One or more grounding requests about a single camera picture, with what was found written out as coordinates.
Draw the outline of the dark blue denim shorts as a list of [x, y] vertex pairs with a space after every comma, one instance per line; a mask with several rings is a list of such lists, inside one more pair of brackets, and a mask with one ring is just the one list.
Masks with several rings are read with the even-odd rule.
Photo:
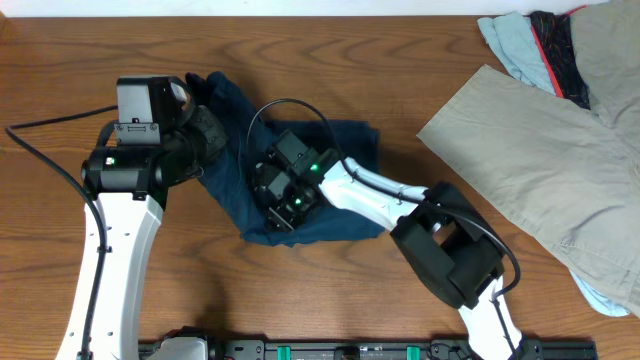
[[222, 153], [204, 168], [198, 181], [231, 218], [245, 241], [292, 247], [317, 241], [365, 240], [385, 231], [384, 227], [355, 212], [332, 206], [319, 207], [292, 232], [268, 229], [267, 220], [250, 190], [251, 169], [286, 130], [319, 152], [331, 148], [333, 142], [325, 125], [320, 121], [268, 120], [264, 115], [254, 120], [254, 105], [240, 87], [219, 71], [205, 78], [187, 73], [185, 82], [195, 102], [206, 106], [219, 119], [228, 136]]

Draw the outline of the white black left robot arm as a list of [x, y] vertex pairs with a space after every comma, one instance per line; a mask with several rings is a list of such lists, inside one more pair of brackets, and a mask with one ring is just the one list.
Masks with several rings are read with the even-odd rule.
[[117, 120], [81, 167], [85, 245], [60, 359], [136, 359], [150, 251], [171, 187], [203, 175], [227, 136], [175, 76], [123, 76]]

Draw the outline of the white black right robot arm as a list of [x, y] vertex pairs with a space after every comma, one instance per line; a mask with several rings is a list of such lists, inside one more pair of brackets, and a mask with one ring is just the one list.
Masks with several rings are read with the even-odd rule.
[[321, 205], [388, 230], [425, 287], [459, 311], [471, 350], [520, 359], [522, 333], [504, 305], [521, 269], [511, 249], [453, 186], [411, 186], [362, 167], [339, 145], [318, 152], [285, 131], [253, 167], [251, 186], [271, 227], [292, 232]]

